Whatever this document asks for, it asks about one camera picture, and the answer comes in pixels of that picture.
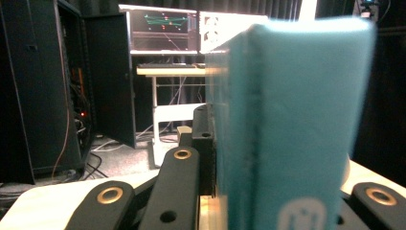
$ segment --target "rack door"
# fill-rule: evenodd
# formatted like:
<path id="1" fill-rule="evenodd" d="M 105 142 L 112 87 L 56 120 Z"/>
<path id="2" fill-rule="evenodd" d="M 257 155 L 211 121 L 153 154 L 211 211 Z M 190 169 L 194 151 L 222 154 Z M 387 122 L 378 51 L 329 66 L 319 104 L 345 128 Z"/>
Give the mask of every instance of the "rack door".
<path id="1" fill-rule="evenodd" d="M 135 148 L 126 15 L 84 18 L 97 132 Z"/>

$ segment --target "table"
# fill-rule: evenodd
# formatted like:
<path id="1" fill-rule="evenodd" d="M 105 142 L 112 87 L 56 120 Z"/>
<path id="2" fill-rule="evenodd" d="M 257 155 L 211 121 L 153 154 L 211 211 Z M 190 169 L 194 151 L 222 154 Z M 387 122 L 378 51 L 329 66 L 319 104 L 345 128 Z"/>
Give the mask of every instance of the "table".
<path id="1" fill-rule="evenodd" d="M 156 167 L 161 167 L 167 149 L 163 149 L 159 139 L 159 123 L 188 121 L 193 119 L 195 108 L 203 103 L 158 105 L 157 78 L 205 77 L 202 68 L 137 68 L 138 75 L 152 79 L 152 118 L 153 118 L 153 156 Z"/>
<path id="2" fill-rule="evenodd" d="M 87 193 L 97 185 L 107 180 L 120 180 L 135 188 L 157 173 L 158 171 L 152 171 L 31 189 L 17 199 L 0 221 L 0 230 L 63 229 Z M 350 194 L 352 187 L 360 182 L 379 183 L 406 196 L 405 188 L 355 162 L 350 162 L 350 176 L 341 189 Z M 221 219 L 224 216 L 219 213 L 219 202 L 218 198 L 200 197 L 199 229 L 222 229 Z"/>

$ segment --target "monitor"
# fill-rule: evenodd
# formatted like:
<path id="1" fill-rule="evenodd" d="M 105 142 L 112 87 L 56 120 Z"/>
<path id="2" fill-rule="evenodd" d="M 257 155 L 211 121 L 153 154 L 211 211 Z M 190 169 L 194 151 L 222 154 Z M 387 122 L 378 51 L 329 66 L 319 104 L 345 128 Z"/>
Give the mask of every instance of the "monitor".
<path id="1" fill-rule="evenodd" d="M 265 15 L 200 11 L 200 53 L 207 54 L 255 23 L 268 20 Z"/>
<path id="2" fill-rule="evenodd" d="M 197 54 L 197 11 L 119 5 L 129 12 L 131 55 Z"/>

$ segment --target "floor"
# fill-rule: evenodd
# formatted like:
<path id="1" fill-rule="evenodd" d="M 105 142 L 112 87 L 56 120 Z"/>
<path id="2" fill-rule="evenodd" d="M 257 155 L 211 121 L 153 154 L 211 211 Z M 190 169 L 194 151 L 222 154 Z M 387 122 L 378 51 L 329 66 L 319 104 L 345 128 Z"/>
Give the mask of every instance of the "floor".
<path id="1" fill-rule="evenodd" d="M 64 183 L 77 180 L 90 180 L 118 175 L 145 173 L 159 170 L 153 162 L 152 132 L 137 133 L 137 147 L 133 149 L 112 139 L 98 136 L 88 157 L 85 172 L 79 175 L 75 171 L 60 172 L 51 176 L 38 178 L 35 185 L 5 183 L 0 184 L 0 220 L 10 209 L 16 199 L 38 186 Z M 170 150 L 177 146 L 176 133 L 161 133 L 163 148 Z"/>

